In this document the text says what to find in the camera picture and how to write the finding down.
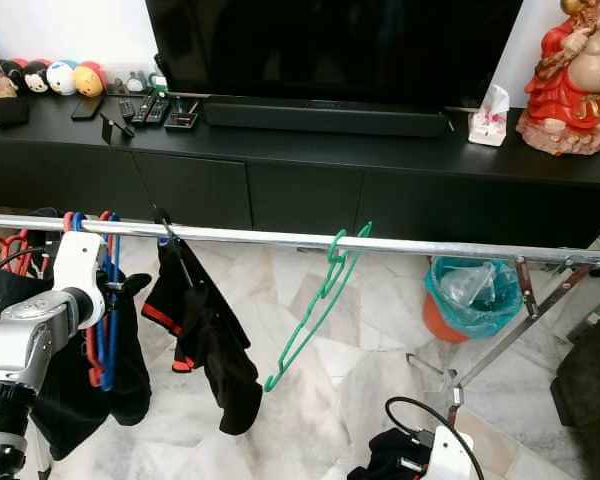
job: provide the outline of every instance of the black cable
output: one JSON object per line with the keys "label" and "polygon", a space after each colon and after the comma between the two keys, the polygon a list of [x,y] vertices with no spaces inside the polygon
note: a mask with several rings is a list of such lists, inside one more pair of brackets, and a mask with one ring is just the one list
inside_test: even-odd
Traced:
{"label": "black cable", "polygon": [[42,252],[44,252],[44,247],[32,247],[32,248],[27,248],[25,250],[20,250],[19,252],[12,253],[7,258],[0,261],[0,269],[2,267],[4,267],[7,263],[9,263],[11,260],[13,260],[14,258],[21,257],[22,255],[26,255],[27,253],[42,253]]}
{"label": "black cable", "polygon": [[478,463],[478,459],[476,458],[476,456],[473,454],[473,452],[469,448],[469,445],[467,445],[467,442],[464,441],[464,439],[462,438],[462,436],[457,432],[457,430],[455,428],[453,428],[453,426],[447,421],[446,418],[444,418],[442,415],[440,415],[438,412],[436,412],[429,405],[426,405],[426,404],[424,404],[422,402],[419,402],[418,400],[414,400],[413,398],[408,398],[408,397],[391,397],[389,400],[387,400],[385,402],[384,409],[387,412],[387,415],[389,416],[389,418],[391,419],[391,421],[393,423],[395,423],[396,426],[398,426],[399,428],[401,428],[402,430],[404,430],[406,432],[410,432],[411,429],[407,428],[402,423],[400,423],[396,419],[396,417],[393,416],[393,413],[391,413],[391,408],[390,408],[391,405],[393,405],[394,403],[397,403],[397,402],[410,403],[411,405],[415,405],[416,407],[420,407],[424,411],[426,411],[429,414],[431,414],[434,417],[436,417],[436,420],[438,420],[442,425],[444,425],[445,427],[447,427],[449,429],[449,431],[451,431],[451,433],[453,433],[453,436],[456,437],[456,439],[460,442],[460,445],[462,445],[462,448],[464,448],[465,452],[467,452],[467,455],[469,455],[469,458],[471,459],[471,463],[473,464],[473,468],[476,469],[476,473],[478,474],[478,480],[484,480],[484,474],[482,473],[482,469],[480,468],[480,464]]}

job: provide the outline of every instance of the smartphone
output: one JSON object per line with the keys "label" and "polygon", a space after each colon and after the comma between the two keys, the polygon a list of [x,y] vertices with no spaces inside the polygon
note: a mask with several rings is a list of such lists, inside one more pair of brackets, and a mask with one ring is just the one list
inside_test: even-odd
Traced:
{"label": "smartphone", "polygon": [[71,120],[89,120],[95,116],[104,102],[104,95],[84,97],[71,114]]}

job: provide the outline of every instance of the green plastic hanger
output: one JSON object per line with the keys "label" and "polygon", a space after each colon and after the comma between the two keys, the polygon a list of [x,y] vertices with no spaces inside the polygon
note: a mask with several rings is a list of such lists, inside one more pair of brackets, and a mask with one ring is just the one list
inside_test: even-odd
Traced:
{"label": "green plastic hanger", "polygon": [[[365,225],[362,228],[362,230],[360,230],[360,233],[358,233],[358,237],[368,237],[369,234],[371,233],[371,226],[372,226],[371,222],[369,222],[367,225]],[[320,328],[320,325],[322,325],[322,322],[324,322],[324,320],[327,318],[327,315],[329,315],[329,312],[331,312],[331,309],[338,301],[338,298],[340,298],[340,294],[344,290],[344,287],[346,286],[347,281],[349,280],[349,277],[351,276],[351,272],[353,272],[353,267],[356,266],[358,257],[360,257],[360,252],[356,252],[356,254],[354,255],[353,260],[351,261],[351,265],[349,266],[349,270],[347,270],[347,273],[345,274],[344,279],[342,280],[342,283],[340,284],[340,287],[338,288],[338,291],[334,295],[333,300],[331,300],[331,303],[329,304],[327,309],[322,314],[322,317],[320,317],[320,320],[318,320],[318,322],[314,325],[314,327],[311,329],[311,331],[306,336],[306,338],[302,341],[300,346],[296,349],[295,352],[293,352],[293,354],[285,362],[285,359],[287,358],[287,355],[289,354],[289,350],[291,349],[291,346],[296,341],[296,338],[297,338],[298,334],[300,333],[300,330],[302,330],[302,327],[304,327],[307,324],[307,321],[311,317],[311,314],[313,313],[313,308],[316,306],[316,303],[318,303],[318,300],[320,300],[320,299],[324,300],[325,298],[327,298],[327,296],[333,289],[334,285],[337,283],[338,278],[340,278],[340,275],[344,271],[350,251],[345,250],[344,253],[338,255],[336,253],[336,248],[338,247],[338,241],[342,237],[345,237],[346,235],[347,235],[346,230],[340,230],[340,232],[338,232],[338,234],[334,238],[333,242],[331,243],[331,246],[329,247],[329,252],[327,253],[327,261],[329,262],[329,271],[327,272],[327,278],[324,279],[324,282],[322,282],[322,285],[318,289],[318,293],[316,293],[316,296],[313,297],[313,300],[309,304],[309,307],[307,308],[307,313],[305,314],[304,318],[302,319],[302,321],[298,324],[296,329],[291,334],[291,338],[287,342],[287,345],[284,347],[284,350],[282,351],[282,355],[280,355],[280,358],[278,359],[278,374],[275,377],[273,375],[269,376],[269,378],[267,379],[267,382],[264,385],[265,392],[270,392],[278,384],[278,382],[282,378],[282,375],[284,375],[284,372],[287,371],[287,369],[291,366],[291,364],[296,359],[296,357],[300,354],[300,352],[305,347],[305,345],[309,342],[309,340],[311,340],[311,338],[316,333],[318,328]]]}

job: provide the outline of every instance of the figurine statue base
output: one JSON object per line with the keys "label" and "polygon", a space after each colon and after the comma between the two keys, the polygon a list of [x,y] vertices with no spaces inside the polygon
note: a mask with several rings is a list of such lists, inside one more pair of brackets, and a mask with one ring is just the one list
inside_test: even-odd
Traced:
{"label": "figurine statue base", "polygon": [[593,155],[600,151],[600,123],[588,130],[574,130],[565,122],[553,118],[537,123],[525,110],[520,116],[516,130],[533,148],[551,155]]}

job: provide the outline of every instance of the black wallet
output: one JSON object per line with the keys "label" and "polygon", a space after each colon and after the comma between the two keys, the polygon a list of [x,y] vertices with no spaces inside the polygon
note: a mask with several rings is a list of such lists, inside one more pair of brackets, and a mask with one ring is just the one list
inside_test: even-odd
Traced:
{"label": "black wallet", "polygon": [[29,102],[26,98],[0,98],[0,125],[18,125],[29,121]]}

